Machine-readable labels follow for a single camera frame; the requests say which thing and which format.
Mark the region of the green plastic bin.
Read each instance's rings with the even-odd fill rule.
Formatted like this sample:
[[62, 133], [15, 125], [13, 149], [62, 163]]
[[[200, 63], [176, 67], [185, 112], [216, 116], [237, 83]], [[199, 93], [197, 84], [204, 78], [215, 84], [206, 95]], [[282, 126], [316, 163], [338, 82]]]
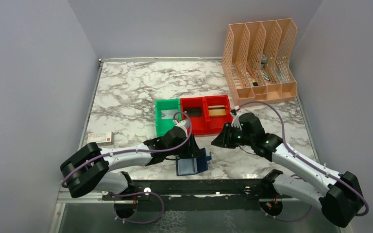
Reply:
[[179, 99], [155, 101], [155, 129], [158, 137], [163, 136], [175, 126], [173, 116], [179, 111], [181, 111]]

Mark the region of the red double bin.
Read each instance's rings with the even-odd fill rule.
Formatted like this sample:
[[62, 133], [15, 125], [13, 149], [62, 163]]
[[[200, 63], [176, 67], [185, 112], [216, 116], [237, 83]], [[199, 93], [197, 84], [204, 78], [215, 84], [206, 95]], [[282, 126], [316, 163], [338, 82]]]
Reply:
[[[212, 105], [224, 105], [227, 114], [225, 116], [210, 117], [208, 107]], [[233, 117], [230, 114], [231, 106], [227, 95], [204, 96], [180, 99], [181, 111], [188, 107], [201, 107], [201, 117], [190, 117], [192, 133], [194, 135], [217, 134], [223, 129], [225, 123], [231, 123]]]

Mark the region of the navy blue card holder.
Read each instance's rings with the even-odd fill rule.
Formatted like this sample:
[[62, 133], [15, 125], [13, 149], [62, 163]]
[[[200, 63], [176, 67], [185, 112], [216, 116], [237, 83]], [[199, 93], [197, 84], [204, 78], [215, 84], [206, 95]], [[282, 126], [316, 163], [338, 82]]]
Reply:
[[177, 176], [195, 175], [209, 169], [209, 162], [212, 157], [207, 154], [206, 148], [200, 149], [203, 156], [198, 158], [176, 159]]

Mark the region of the peach desk file organizer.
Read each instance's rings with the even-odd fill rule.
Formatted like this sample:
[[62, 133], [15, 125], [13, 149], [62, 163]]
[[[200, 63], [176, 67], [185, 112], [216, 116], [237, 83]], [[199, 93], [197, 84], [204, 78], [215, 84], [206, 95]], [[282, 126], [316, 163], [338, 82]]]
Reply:
[[291, 18], [228, 26], [221, 66], [235, 105], [297, 98], [289, 68], [297, 26]]

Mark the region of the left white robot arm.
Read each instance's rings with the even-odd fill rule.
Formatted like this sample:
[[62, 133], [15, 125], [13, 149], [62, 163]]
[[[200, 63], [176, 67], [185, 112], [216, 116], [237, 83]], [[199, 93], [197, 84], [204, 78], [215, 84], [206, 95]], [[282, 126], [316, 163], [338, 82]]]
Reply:
[[91, 142], [60, 165], [61, 186], [69, 190], [72, 198], [95, 190], [112, 192], [125, 200], [131, 197], [135, 186], [123, 168], [155, 165], [169, 156], [196, 160], [204, 157], [204, 152], [184, 126], [174, 126], [165, 135], [139, 145], [108, 149], [105, 153], [97, 143]]

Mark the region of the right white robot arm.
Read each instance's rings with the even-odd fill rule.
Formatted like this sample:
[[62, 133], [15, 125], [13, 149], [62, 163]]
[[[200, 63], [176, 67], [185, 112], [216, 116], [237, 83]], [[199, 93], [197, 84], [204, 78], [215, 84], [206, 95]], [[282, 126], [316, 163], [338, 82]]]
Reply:
[[270, 172], [261, 184], [262, 194], [268, 198], [280, 194], [301, 200], [319, 209], [338, 227], [345, 228], [354, 217], [363, 214], [362, 208], [368, 207], [356, 175], [348, 171], [341, 174], [307, 158], [283, 138], [265, 132], [253, 113], [225, 123], [211, 144], [228, 149], [249, 146], [257, 156], [292, 171], [298, 180], [280, 171]]

